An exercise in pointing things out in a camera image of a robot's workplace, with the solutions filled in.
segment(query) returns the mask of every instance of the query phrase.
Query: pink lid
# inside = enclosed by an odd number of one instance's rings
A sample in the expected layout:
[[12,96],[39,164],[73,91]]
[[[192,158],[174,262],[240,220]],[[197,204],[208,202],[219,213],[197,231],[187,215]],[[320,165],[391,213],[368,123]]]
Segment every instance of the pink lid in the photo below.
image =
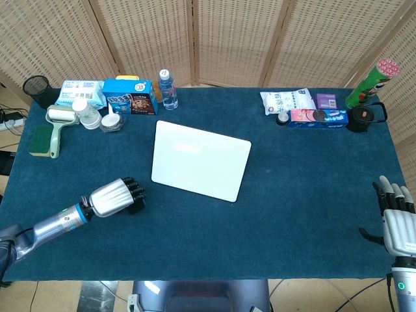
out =
[[398,67],[397,63],[393,60],[389,60],[388,58],[379,60],[377,68],[380,73],[388,77],[394,77],[400,72],[400,67]]

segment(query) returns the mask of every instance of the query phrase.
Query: white board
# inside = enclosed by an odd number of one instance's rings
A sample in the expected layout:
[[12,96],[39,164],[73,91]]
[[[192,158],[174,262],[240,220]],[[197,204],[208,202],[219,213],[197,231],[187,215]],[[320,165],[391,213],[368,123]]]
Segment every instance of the white board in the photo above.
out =
[[151,180],[235,202],[252,144],[159,120]]

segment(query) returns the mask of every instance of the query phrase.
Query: purple box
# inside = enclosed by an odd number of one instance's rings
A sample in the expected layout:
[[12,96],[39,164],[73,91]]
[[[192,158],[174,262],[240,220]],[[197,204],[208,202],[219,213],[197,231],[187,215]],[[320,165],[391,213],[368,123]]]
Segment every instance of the purple box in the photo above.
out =
[[317,94],[318,109],[337,109],[335,94]]

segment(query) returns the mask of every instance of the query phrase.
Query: oreo box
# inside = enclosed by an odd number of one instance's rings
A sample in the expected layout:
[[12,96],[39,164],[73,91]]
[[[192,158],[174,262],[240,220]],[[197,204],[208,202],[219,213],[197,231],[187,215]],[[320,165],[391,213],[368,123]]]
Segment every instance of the oreo box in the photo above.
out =
[[345,110],[291,109],[289,127],[343,128],[348,123]]

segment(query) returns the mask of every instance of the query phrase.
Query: blue tablecloth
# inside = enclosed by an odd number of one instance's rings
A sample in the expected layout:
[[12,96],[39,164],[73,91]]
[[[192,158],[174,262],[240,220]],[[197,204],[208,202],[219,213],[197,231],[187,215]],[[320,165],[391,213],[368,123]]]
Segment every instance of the blue tablecloth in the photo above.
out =
[[[380,174],[403,183],[387,124],[366,133],[281,127],[276,115],[265,116],[262,90],[288,89],[180,88],[178,109],[127,116],[118,133],[64,128],[58,159],[28,153],[36,126],[47,124],[45,110],[32,105],[0,226],[29,227],[118,177],[146,186],[147,207],[94,217],[16,263],[6,280],[383,276],[393,260],[358,227],[382,234],[371,186]],[[340,107],[350,92],[310,91],[336,94]],[[151,182],[157,120],[252,142],[236,203]]]

